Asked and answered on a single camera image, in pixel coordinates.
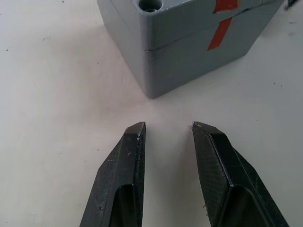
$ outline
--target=gray plastic box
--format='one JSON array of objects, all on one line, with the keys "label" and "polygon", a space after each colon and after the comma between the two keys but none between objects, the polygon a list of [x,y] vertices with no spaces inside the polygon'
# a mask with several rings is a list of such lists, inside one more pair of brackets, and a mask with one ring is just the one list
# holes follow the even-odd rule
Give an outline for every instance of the gray plastic box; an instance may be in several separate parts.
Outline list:
[{"label": "gray plastic box", "polygon": [[[237,6],[216,12],[230,2]],[[282,2],[98,0],[98,5],[143,92],[156,98],[245,55]],[[221,43],[210,49],[226,20],[230,24]]]}]

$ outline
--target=screw hole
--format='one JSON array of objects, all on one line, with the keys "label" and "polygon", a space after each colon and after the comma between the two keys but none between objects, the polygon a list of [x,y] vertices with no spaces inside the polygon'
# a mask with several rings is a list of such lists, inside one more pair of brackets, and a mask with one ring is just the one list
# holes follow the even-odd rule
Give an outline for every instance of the screw hole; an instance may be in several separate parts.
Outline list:
[{"label": "screw hole", "polygon": [[140,0],[139,7],[145,12],[153,13],[162,7],[160,0]]}]

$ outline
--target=white surface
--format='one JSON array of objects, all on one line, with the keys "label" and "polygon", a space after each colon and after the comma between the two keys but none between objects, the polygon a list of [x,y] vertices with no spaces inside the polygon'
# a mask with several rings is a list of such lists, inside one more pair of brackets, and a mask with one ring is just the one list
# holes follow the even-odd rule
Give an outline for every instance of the white surface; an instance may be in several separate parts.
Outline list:
[{"label": "white surface", "polygon": [[301,227],[302,12],[281,9],[245,57],[149,100],[96,0],[1,0],[0,226],[78,226],[97,169],[139,121],[143,227],[209,226],[189,148],[201,121],[227,134]]}]

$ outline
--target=black plastic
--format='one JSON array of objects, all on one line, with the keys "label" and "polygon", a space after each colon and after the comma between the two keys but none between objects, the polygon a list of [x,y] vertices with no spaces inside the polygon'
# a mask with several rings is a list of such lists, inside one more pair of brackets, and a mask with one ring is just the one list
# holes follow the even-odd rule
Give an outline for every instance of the black plastic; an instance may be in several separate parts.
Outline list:
[{"label": "black plastic", "polygon": [[98,170],[80,227],[141,227],[145,123],[126,129]]},{"label": "black plastic", "polygon": [[194,122],[197,165],[212,227],[288,227],[256,170],[215,127]]}]

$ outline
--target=white table surface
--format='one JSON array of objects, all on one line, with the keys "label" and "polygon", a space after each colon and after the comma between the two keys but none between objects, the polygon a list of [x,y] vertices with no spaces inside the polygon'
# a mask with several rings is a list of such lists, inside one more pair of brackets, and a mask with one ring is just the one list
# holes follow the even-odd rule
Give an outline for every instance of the white table surface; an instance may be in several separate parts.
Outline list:
[{"label": "white table surface", "polygon": [[79,226],[97,169],[139,121],[143,227],[209,226],[192,121],[225,132],[303,226],[302,12],[280,9],[246,56],[150,100],[96,0],[0,0],[0,226]]}]

